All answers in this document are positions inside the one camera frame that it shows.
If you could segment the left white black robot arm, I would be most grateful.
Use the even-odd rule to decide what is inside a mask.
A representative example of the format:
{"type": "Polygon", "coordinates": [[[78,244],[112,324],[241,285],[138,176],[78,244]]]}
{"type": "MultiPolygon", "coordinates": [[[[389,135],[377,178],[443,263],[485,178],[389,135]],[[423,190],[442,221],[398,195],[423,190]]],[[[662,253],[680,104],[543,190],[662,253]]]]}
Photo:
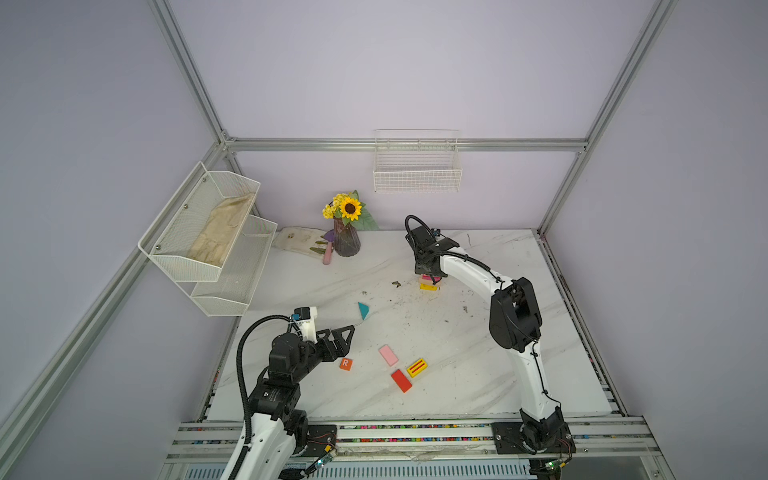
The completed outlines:
{"type": "Polygon", "coordinates": [[[355,327],[321,330],[315,341],[305,340],[290,330],[275,337],[268,365],[259,374],[255,387],[249,389],[243,365],[244,347],[251,333],[271,320],[289,318],[262,318],[245,331],[237,344],[235,365],[243,429],[222,474],[224,479],[307,479],[337,454],[336,429],[327,427],[321,435],[327,445],[315,452],[317,457],[309,465],[286,466],[291,457],[312,450],[311,443],[315,441],[307,413],[297,408],[300,381],[319,364],[347,356],[355,327]]]}

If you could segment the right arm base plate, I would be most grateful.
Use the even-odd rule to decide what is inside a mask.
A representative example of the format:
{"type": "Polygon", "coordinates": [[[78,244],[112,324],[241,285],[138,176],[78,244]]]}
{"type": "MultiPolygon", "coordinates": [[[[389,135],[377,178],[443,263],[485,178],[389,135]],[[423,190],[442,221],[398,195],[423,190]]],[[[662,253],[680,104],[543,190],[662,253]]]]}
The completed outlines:
{"type": "Polygon", "coordinates": [[[570,455],[576,451],[566,424],[553,429],[536,422],[494,422],[491,430],[498,454],[570,455]]]}

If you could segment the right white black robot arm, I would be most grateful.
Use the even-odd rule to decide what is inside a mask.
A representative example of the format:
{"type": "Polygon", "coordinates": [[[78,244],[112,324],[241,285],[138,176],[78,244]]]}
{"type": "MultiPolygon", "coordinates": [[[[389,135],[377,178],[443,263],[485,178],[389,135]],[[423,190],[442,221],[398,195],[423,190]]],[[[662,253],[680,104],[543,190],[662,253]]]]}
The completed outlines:
{"type": "Polygon", "coordinates": [[[509,352],[521,385],[521,448],[541,453],[557,445],[566,421],[561,402],[549,392],[538,349],[543,319],[533,284],[493,270],[424,223],[408,227],[405,239],[416,274],[431,280],[453,278],[489,302],[490,336],[509,352]]]}

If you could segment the yellow red striped block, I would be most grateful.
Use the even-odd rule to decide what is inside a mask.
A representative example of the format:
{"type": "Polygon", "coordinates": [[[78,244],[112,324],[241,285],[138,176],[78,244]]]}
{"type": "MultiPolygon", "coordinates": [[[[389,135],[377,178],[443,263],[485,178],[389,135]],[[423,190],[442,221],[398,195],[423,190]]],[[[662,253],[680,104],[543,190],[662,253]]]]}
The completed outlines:
{"type": "Polygon", "coordinates": [[[409,365],[406,371],[411,378],[415,378],[427,368],[428,368],[428,363],[425,361],[424,358],[420,358],[415,362],[413,362],[411,365],[409,365]]]}

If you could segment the pink wood block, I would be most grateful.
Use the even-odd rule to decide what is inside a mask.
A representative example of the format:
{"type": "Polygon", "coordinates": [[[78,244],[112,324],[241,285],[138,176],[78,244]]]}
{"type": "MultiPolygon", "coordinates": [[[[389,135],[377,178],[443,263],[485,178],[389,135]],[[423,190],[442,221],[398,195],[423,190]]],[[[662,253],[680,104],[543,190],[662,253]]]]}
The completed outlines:
{"type": "Polygon", "coordinates": [[[383,345],[379,348],[379,353],[388,366],[394,366],[399,359],[389,345],[383,345]]]}

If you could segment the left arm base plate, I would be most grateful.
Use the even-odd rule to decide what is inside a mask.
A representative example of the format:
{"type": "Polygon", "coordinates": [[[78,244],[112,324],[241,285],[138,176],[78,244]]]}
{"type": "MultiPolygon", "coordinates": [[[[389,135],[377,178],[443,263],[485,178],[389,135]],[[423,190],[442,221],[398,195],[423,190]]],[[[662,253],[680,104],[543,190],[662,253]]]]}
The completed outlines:
{"type": "Polygon", "coordinates": [[[338,427],[334,424],[309,424],[298,429],[293,458],[316,458],[326,453],[328,447],[336,444],[338,427]]]}

